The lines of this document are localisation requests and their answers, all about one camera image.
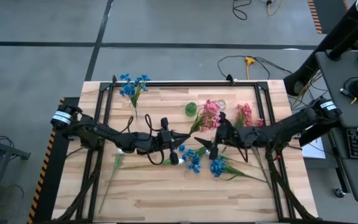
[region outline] gray floor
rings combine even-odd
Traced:
[[[236,19],[228,0],[115,0],[103,42],[164,42],[265,45],[316,45],[318,35],[307,1],[284,0],[274,17],[254,1]],[[107,0],[0,0],[0,41],[94,42]],[[93,48],[0,47],[0,135],[32,153],[13,160],[0,186],[0,218],[24,223],[44,158],[49,124],[59,98],[79,96]],[[309,50],[108,49],[100,50],[92,80],[112,75],[148,73],[153,80],[221,80],[216,62],[226,55],[260,56],[295,71]],[[228,59],[225,74],[245,79],[244,62]],[[272,79],[287,75],[268,67]],[[251,79],[266,79],[253,65]],[[325,88],[319,80],[318,87]],[[312,89],[314,97],[322,94]],[[308,169],[320,217],[358,222],[358,203],[351,194],[336,198],[337,177],[331,169]],[[20,185],[23,198],[12,184]]]

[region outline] small green container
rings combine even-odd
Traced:
[[[197,104],[194,102],[188,103],[186,105],[185,113],[187,116],[192,117],[197,113]]]

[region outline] wooden table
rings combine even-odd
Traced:
[[[100,82],[85,82],[79,107],[88,115],[94,115],[96,100]],[[288,98],[282,80],[269,80],[269,90],[273,104],[274,115],[277,121],[291,115]],[[252,118],[255,121],[258,116],[255,91],[253,88],[243,86],[228,87],[150,87],[139,99],[139,120],[134,121],[131,131],[148,132],[149,129],[143,119],[148,113],[155,128],[160,127],[160,119],[167,117],[169,128],[179,133],[187,133],[193,123],[194,117],[184,115],[185,105],[194,101],[200,107],[206,100],[226,101],[226,109],[229,120],[235,117],[237,104],[250,104]],[[133,112],[129,108],[129,100],[114,90],[109,115],[109,126],[123,129],[129,116]],[[205,139],[212,139],[215,131],[206,133],[194,133]],[[298,141],[293,140],[292,146],[299,146]],[[200,147],[193,138],[185,142],[186,148],[197,149]],[[78,149],[79,141],[70,143],[68,153]],[[103,209],[99,208],[104,192],[109,184],[114,156],[117,149],[111,142],[106,142],[103,155],[102,171],[99,182],[98,198],[94,213],[95,222],[251,222],[251,221],[277,221],[277,214],[272,191],[268,185],[258,180],[238,177],[225,181],[213,177],[209,171],[208,157],[201,160],[201,173],[195,174],[187,170],[186,165],[179,166],[153,166],[146,156],[128,154],[121,167],[133,167],[140,165],[150,166],[121,169],[110,183],[111,186],[104,202]],[[241,161],[237,149],[228,148],[225,154]],[[267,161],[264,159],[264,149],[260,149],[264,167]],[[249,164],[259,166],[255,155],[249,151]],[[310,189],[308,175],[303,162],[302,153],[297,149],[286,148],[283,152],[287,167],[290,187],[300,202],[313,215],[317,215],[313,195]],[[152,156],[159,159],[159,153]],[[60,216],[71,204],[80,191],[86,150],[72,154],[65,162],[58,197],[53,211],[53,218]],[[230,165],[264,179],[260,169],[246,166],[236,162]],[[280,189],[284,214],[288,216],[284,194]],[[84,215],[88,211],[90,191],[85,202]]]

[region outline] desk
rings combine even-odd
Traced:
[[[358,128],[358,101],[351,105],[351,99],[342,95],[339,89],[350,77],[358,77],[358,52],[345,52],[339,61],[332,61],[327,58],[325,52],[316,53],[321,72],[326,82],[329,94],[335,105],[340,108],[343,114],[340,116],[341,125],[345,128]],[[340,158],[340,163],[349,180],[355,199],[358,201],[358,160],[349,159],[347,155],[347,141],[344,139],[344,128],[333,128],[330,136]],[[341,180],[341,185],[347,184],[346,177]]]
[[[100,82],[84,83],[78,106],[84,114],[94,114]],[[276,120],[291,115],[287,94],[281,80],[268,81],[271,101]],[[132,111],[129,100],[114,89],[108,125],[116,130],[123,129]],[[148,113],[155,127],[159,127],[160,119],[167,117],[170,129],[179,133],[187,133],[194,120],[184,115],[185,105],[194,101],[201,106],[206,100],[226,101],[224,112],[232,121],[235,107],[239,103],[248,103],[252,108],[253,120],[258,118],[255,91],[244,86],[219,87],[149,87],[149,91],[139,98],[138,113]],[[139,116],[134,121],[131,131],[149,129]],[[195,133],[194,136],[211,139],[214,131]],[[299,146],[297,141],[290,143]],[[186,147],[200,147],[193,138],[185,143]],[[70,143],[68,153],[78,149],[79,141]],[[101,213],[98,213],[103,194],[109,184],[116,147],[106,142],[103,163],[98,187],[98,197],[94,213],[94,222],[248,222],[277,221],[273,195],[268,185],[249,178],[236,178],[230,181],[214,178],[209,171],[209,160],[202,158],[201,173],[196,175],[185,166],[148,166],[136,169],[121,169],[111,182],[108,196]],[[231,148],[225,152],[233,159],[240,160],[237,150]],[[287,148],[283,152],[287,167],[288,180],[292,191],[300,202],[313,215],[317,216],[313,195],[303,162],[302,153],[297,149]],[[53,218],[59,217],[71,204],[80,190],[86,151],[72,154],[63,168],[62,179],[55,202]],[[255,155],[250,154],[250,164],[257,166]],[[129,154],[122,167],[150,164],[147,157]],[[231,164],[246,174],[264,179],[262,172],[242,164]],[[283,192],[282,205],[285,216],[288,216]]]

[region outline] yellow connector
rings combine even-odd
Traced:
[[[246,63],[247,63],[247,80],[249,80],[249,66],[252,65],[255,62],[255,59],[252,57],[246,57]]]

